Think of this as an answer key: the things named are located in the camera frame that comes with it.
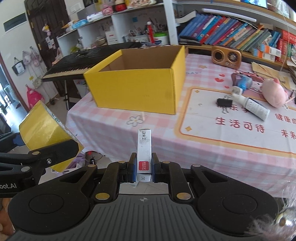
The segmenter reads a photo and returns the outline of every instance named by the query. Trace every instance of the wooden radio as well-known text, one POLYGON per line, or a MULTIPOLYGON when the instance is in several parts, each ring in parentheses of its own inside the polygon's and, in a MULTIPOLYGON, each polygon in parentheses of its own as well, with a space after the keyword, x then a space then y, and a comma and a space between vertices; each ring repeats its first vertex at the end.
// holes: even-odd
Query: wooden radio
POLYGON ((242 54, 239 50, 216 45, 212 47, 212 61, 214 64, 238 69, 242 62, 242 54))

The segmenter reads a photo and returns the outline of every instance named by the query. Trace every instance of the pink plush toy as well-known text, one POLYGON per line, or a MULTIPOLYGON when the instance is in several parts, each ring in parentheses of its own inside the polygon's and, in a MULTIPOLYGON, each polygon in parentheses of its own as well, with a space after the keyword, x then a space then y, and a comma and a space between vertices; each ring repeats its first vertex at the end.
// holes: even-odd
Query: pink plush toy
POLYGON ((288 100, 288 94, 277 78, 265 79, 261 86, 261 92, 267 102, 276 108, 283 106, 288 100))

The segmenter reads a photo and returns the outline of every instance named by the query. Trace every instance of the yellow tape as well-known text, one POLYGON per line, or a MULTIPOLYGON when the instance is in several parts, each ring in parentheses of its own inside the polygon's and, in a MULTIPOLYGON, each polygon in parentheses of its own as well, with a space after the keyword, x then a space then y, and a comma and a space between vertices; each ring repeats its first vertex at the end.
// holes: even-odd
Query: yellow tape
MULTIPOLYGON (((20 134, 30 150, 35 150, 62 141, 73 139, 79 145, 79 154, 83 150, 82 144, 59 121, 59 119, 43 104, 42 101, 30 110, 20 124, 20 134)), ((52 166, 57 172, 64 171, 74 158, 52 166)))

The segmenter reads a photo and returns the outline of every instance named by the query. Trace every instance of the pink bag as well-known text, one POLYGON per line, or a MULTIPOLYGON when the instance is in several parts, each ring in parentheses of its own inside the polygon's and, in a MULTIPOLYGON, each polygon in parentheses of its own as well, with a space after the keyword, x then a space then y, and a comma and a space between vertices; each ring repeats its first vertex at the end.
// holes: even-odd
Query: pink bag
POLYGON ((29 108, 30 108, 30 109, 32 109, 33 106, 34 106, 39 100, 41 100, 42 102, 44 102, 44 98, 43 98, 43 96, 42 96, 39 92, 37 92, 37 91, 31 89, 31 88, 28 87, 28 86, 27 86, 27 89, 28 89, 28 90, 27 90, 27 97, 28 97, 28 103, 29 103, 29 108))

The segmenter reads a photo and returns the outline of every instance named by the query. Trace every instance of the yellow cardboard box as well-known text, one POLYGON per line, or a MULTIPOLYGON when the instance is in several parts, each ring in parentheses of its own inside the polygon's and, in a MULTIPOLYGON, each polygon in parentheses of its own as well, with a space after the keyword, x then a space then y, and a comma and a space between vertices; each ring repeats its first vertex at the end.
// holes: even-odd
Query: yellow cardboard box
POLYGON ((98 107, 176 114, 185 47, 122 49, 84 74, 98 107))

